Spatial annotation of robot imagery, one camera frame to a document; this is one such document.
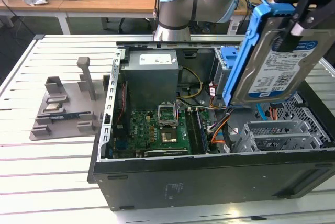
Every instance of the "floor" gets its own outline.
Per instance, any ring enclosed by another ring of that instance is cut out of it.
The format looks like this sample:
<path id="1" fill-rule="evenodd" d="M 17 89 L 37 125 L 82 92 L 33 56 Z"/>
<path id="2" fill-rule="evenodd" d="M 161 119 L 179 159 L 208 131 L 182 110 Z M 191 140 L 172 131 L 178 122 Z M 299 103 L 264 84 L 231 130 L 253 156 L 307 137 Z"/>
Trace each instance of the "floor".
<path id="1" fill-rule="evenodd" d="M 61 35 L 62 30 L 58 20 L 53 17 L 21 17 L 24 23 L 35 34 Z M 26 47 L 33 39 L 33 35 L 16 17 L 12 18 L 13 28 L 0 28 L 0 83 L 6 78 Z M 110 18 L 108 30 L 102 29 L 100 18 L 71 17 L 69 20 L 72 34 L 118 34 L 120 18 Z M 127 18 L 122 26 L 124 34 L 150 34 L 148 23 L 144 19 Z M 240 32 L 245 32 L 245 23 Z M 227 33 L 228 24 L 216 24 L 215 28 L 207 24 L 200 24 L 205 33 Z"/>

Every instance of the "hard drive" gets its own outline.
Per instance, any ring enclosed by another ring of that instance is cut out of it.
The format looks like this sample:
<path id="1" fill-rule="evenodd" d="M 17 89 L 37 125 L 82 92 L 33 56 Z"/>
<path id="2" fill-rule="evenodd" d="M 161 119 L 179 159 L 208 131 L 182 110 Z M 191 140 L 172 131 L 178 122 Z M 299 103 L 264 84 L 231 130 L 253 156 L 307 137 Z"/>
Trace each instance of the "hard drive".
<path id="1" fill-rule="evenodd" d="M 263 3 L 255 8 L 222 95 L 227 105 L 289 99 L 334 43 L 334 30 L 313 29 L 302 36 L 292 52 L 275 51 L 283 31 L 281 24 L 290 19 L 294 10 L 288 8 L 290 4 L 285 7 L 286 11 L 278 10 L 278 5 L 283 7 L 284 4 Z"/>

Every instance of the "white desk leg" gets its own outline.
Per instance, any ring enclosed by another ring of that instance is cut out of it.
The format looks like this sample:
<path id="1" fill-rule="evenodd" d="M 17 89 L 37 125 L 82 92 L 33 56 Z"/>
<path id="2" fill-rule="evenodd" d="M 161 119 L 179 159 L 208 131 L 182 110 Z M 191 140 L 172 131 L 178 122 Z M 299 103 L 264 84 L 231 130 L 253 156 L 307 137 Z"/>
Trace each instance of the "white desk leg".
<path id="1" fill-rule="evenodd" d="M 62 31 L 64 35 L 70 35 L 68 16 L 65 12 L 57 14 L 59 24 L 61 25 Z"/>
<path id="2" fill-rule="evenodd" d="M 12 16 L 0 16 L 0 21 L 6 25 L 8 28 L 13 28 L 14 24 L 12 22 Z"/>
<path id="3" fill-rule="evenodd" d="M 243 20 L 242 15 L 232 15 L 232 17 L 230 18 L 230 24 L 229 24 L 229 28 L 228 28 L 228 35 L 236 35 L 236 32 L 239 28 L 240 22 Z"/>
<path id="4" fill-rule="evenodd" d="M 108 27 L 107 27 L 107 18 L 106 17 L 102 17 L 101 18 L 101 24 L 103 26 L 103 29 L 108 29 Z"/>

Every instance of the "table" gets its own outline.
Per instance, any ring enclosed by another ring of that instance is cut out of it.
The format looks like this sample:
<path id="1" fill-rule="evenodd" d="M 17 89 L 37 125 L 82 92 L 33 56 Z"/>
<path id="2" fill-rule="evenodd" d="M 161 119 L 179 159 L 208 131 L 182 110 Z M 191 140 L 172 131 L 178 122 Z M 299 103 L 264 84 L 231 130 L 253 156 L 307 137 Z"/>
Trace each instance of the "table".
<path id="1" fill-rule="evenodd" d="M 243 38 L 192 39 L 228 37 Z M 45 36 L 32 41 L 0 86 L 0 223 L 254 223 L 251 216 L 266 218 L 264 224 L 333 222 L 335 177 L 300 199 L 111 212 L 97 185 L 86 182 L 94 136 L 36 142 L 28 137 L 47 77 L 58 75 L 64 83 L 78 81 L 77 57 L 88 56 L 92 79 L 101 79 L 110 73 L 117 40 L 152 41 L 152 37 Z M 329 106 L 335 101 L 335 78 L 330 72 L 334 75 L 334 68 L 321 60 L 306 78 Z"/>
<path id="2" fill-rule="evenodd" d="M 153 18 L 154 7 L 154 0 L 48 0 L 49 3 L 35 7 L 25 4 L 22 0 L 5 1 L 18 16 L 56 17 L 65 35 L 71 34 L 68 17 L 100 17 L 103 28 L 107 28 L 106 17 Z M 230 33 L 236 33 L 236 23 L 241 21 L 246 13 L 246 3 L 239 2 L 231 19 L 233 22 L 229 27 Z M 0 2 L 0 16 L 12 15 L 13 13 Z"/>

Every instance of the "sticker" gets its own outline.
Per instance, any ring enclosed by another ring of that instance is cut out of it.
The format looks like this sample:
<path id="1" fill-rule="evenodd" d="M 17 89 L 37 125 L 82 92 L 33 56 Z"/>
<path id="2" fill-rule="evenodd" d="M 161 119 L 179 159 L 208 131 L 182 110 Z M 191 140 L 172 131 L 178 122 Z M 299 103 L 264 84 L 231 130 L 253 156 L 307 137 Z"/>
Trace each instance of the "sticker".
<path id="1" fill-rule="evenodd" d="M 249 96 L 273 97 L 283 93 L 299 72 L 299 62 L 310 55 L 317 44 L 317 41 L 302 41 L 292 52 L 270 50 L 249 89 Z"/>
<path id="2" fill-rule="evenodd" d="M 224 145 L 224 151 L 230 153 L 230 148 L 226 144 Z"/>
<path id="3" fill-rule="evenodd" d="M 209 88 L 209 93 L 212 97 L 215 96 L 215 88 Z"/>
<path id="4" fill-rule="evenodd" d="M 50 119 L 64 119 L 63 116 L 54 116 L 54 117 L 50 117 Z"/>
<path id="5" fill-rule="evenodd" d="M 230 133 L 230 135 L 234 135 L 234 134 L 239 134 L 239 129 L 238 128 L 233 128 L 232 132 Z"/>
<path id="6" fill-rule="evenodd" d="M 172 64 L 170 54 L 142 54 L 140 65 Z"/>
<path id="7" fill-rule="evenodd" d="M 164 198 L 173 200 L 181 195 L 184 190 L 184 183 L 167 184 L 164 189 Z"/>

